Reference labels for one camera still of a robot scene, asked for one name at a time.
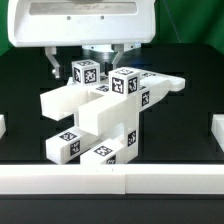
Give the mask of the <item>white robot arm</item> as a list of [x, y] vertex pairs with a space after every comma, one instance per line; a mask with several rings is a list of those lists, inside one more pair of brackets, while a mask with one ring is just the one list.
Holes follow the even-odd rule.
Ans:
[[156, 0], [8, 0], [8, 39], [15, 47], [42, 47], [60, 76], [62, 46], [114, 53], [149, 43], [156, 33]]

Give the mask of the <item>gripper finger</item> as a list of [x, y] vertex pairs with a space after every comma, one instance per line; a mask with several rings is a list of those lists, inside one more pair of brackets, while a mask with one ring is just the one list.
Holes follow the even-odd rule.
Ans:
[[55, 76], [56, 79], [59, 79], [60, 78], [60, 64], [58, 63], [58, 61], [55, 58], [56, 54], [57, 54], [56, 47], [46, 47], [45, 48], [45, 55], [53, 66], [52, 74]]
[[113, 44], [112, 50], [115, 52], [115, 56], [112, 59], [112, 64], [114, 66], [116, 66], [124, 53], [124, 45], [123, 44]]

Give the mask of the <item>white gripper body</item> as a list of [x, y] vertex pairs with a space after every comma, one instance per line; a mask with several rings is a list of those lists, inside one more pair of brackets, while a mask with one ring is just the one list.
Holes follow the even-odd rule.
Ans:
[[8, 0], [8, 39], [16, 47], [147, 43], [156, 0]]

